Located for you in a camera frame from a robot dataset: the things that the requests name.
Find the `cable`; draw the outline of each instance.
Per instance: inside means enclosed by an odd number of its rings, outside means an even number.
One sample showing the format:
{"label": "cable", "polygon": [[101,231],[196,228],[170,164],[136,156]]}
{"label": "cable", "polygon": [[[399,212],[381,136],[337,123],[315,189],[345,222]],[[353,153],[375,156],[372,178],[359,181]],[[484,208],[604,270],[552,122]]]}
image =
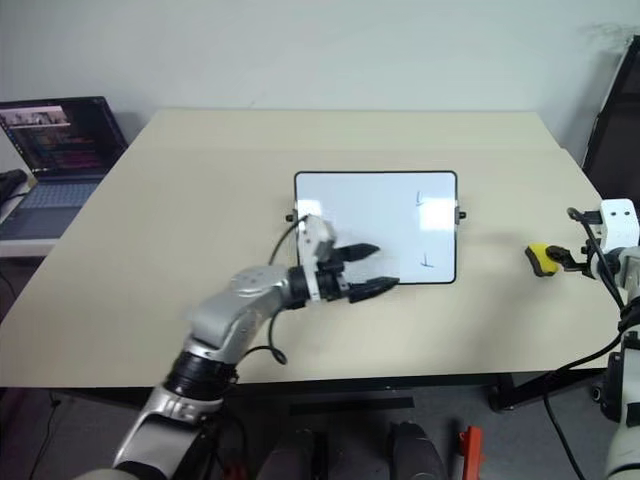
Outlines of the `cable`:
{"label": "cable", "polygon": [[7,277],[4,276],[4,273],[2,273],[1,271],[0,271],[0,278],[9,287],[9,290],[11,291],[11,295],[13,296],[13,299],[15,300],[16,298],[18,298],[18,296],[16,295],[16,291],[13,288],[13,284],[9,281]]}
{"label": "cable", "polygon": [[278,315],[280,315],[281,312],[282,312],[282,309],[278,310],[273,315],[273,317],[271,317],[271,320],[269,321],[269,329],[267,330],[267,345],[260,345],[258,347],[250,348],[242,357],[243,360],[247,358],[247,355],[253,352],[257,352],[259,350],[269,350],[271,352],[271,355],[275,359],[275,361],[278,362],[280,365],[286,365],[289,362],[284,352],[279,348],[276,348],[276,346],[273,343],[273,328],[275,326],[276,319],[278,318]]}
{"label": "cable", "polygon": [[273,262],[276,259],[276,255],[278,254],[278,250],[280,250],[280,247],[282,246],[282,243],[289,236],[289,234],[291,232],[293,232],[296,229],[296,227],[298,225],[300,225],[302,222],[304,222],[307,218],[309,218],[309,215],[305,215],[304,217],[299,218],[293,225],[291,225],[289,228],[287,228],[284,231],[284,233],[282,234],[282,236],[278,240],[278,243],[276,243],[276,246],[273,249],[273,252],[271,252],[271,256],[269,257],[269,265],[273,265]]}
{"label": "cable", "polygon": [[29,473],[29,480],[33,480],[36,470],[38,468],[38,464],[42,461],[44,454],[47,452],[47,448],[49,447],[49,442],[51,440],[51,425],[53,423],[53,417],[55,416],[56,409],[62,403],[60,400],[56,399],[51,392],[49,392],[49,401],[51,406],[51,413],[49,414],[49,420],[47,420],[47,430],[42,439],[42,444],[40,445],[40,450],[38,450],[38,454],[36,455],[36,459],[33,462],[33,467],[31,467],[31,473]]}
{"label": "cable", "polygon": [[580,466],[578,465],[576,458],[573,456],[573,452],[571,451],[571,447],[569,446],[567,437],[564,435],[564,432],[562,431],[562,427],[560,426],[558,419],[556,418],[555,414],[553,413],[553,410],[551,409],[551,403],[549,402],[549,387],[553,381],[557,380],[560,374],[566,373],[574,367],[583,365],[592,360],[595,360],[596,358],[601,357],[602,355],[605,355],[606,353],[609,353],[611,350],[613,350],[618,346],[618,344],[620,343],[621,337],[622,337],[622,334],[618,333],[618,335],[616,335],[616,337],[606,347],[598,350],[595,353],[592,353],[591,355],[587,355],[586,357],[582,357],[578,360],[574,360],[571,363],[567,363],[566,365],[563,365],[557,370],[554,370],[553,372],[548,373],[544,380],[544,387],[542,390],[543,392],[542,399],[544,401],[544,408],[547,411],[549,420],[551,420],[551,423],[553,424],[553,428],[555,428],[556,433],[558,434],[558,438],[560,439],[560,443],[562,443],[562,448],[564,448],[564,451],[567,454],[569,463],[571,463],[571,466],[573,467],[573,471],[576,473],[577,477],[580,480],[586,480],[586,478],[582,473],[582,470],[580,470]]}
{"label": "cable", "polygon": [[609,268],[609,263],[607,262],[607,259],[605,258],[599,243],[596,241],[596,237],[593,234],[591,227],[589,226],[589,222],[587,222],[584,215],[580,213],[578,210],[576,210],[575,208],[568,208],[567,213],[569,214],[569,217],[571,219],[579,222],[580,225],[582,225],[582,228],[584,228],[584,231],[586,232],[587,237],[589,237],[589,240],[591,241],[591,244],[593,245],[593,248],[596,251],[596,255],[598,256],[598,259],[600,260],[599,266],[603,270],[602,272],[600,272],[600,276],[602,277],[602,283],[604,283],[605,287],[613,297],[614,301],[618,305],[618,308],[622,310],[624,308],[624,302],[622,301],[620,292],[615,287],[615,284],[616,284],[615,277],[611,272],[611,269]]}

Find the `yellow object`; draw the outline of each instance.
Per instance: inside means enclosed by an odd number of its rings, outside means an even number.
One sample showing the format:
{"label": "yellow object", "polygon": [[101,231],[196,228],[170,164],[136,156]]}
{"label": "yellow object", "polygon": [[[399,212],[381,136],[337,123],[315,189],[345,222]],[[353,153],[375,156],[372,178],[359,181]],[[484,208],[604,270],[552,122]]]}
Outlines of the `yellow object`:
{"label": "yellow object", "polygon": [[547,256],[546,243],[531,243],[524,251],[538,277],[550,277],[558,271],[558,264]]}

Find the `red object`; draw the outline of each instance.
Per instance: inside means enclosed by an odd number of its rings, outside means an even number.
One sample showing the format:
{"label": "red object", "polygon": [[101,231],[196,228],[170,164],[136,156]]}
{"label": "red object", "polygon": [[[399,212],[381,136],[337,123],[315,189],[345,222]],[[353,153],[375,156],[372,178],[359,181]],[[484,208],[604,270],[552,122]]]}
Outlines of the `red object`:
{"label": "red object", "polygon": [[247,469],[240,463],[229,463],[224,466],[222,478],[224,480],[249,480]]}
{"label": "red object", "polygon": [[482,454],[482,429],[469,427],[460,433],[460,452],[464,455],[462,480],[479,480],[480,465],[485,457]]}

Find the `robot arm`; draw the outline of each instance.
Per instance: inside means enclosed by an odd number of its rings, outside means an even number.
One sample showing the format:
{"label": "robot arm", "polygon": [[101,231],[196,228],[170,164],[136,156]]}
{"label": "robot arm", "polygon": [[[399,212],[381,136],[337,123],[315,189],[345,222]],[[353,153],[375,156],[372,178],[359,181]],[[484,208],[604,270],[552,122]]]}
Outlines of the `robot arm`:
{"label": "robot arm", "polygon": [[237,381],[236,366],[265,321],[308,301],[347,297],[354,303],[398,283],[390,277],[348,283],[344,263],[364,259],[378,247],[335,249],[331,225],[316,216],[304,218],[300,230],[300,266],[244,270],[190,314],[191,332],[183,350],[122,442],[114,470],[91,472],[83,480],[197,478],[203,456],[215,446],[216,414]]}
{"label": "robot arm", "polygon": [[[580,213],[569,209],[580,221],[589,240],[583,253],[585,263],[577,263],[568,250],[548,247],[547,255],[567,271],[582,271],[602,281],[621,307],[618,331],[621,351],[611,353],[605,372],[604,415],[619,427],[609,448],[606,478],[640,479],[640,225],[630,200],[604,200],[599,211]],[[626,292],[626,301],[620,297]]]}

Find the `laptop keyboard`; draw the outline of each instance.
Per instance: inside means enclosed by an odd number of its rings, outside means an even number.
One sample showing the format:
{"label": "laptop keyboard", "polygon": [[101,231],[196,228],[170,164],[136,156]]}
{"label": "laptop keyboard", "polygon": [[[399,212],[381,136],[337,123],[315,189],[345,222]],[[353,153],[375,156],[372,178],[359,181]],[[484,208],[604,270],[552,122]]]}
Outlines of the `laptop keyboard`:
{"label": "laptop keyboard", "polygon": [[79,208],[97,186],[97,183],[41,183],[20,203],[20,208]]}

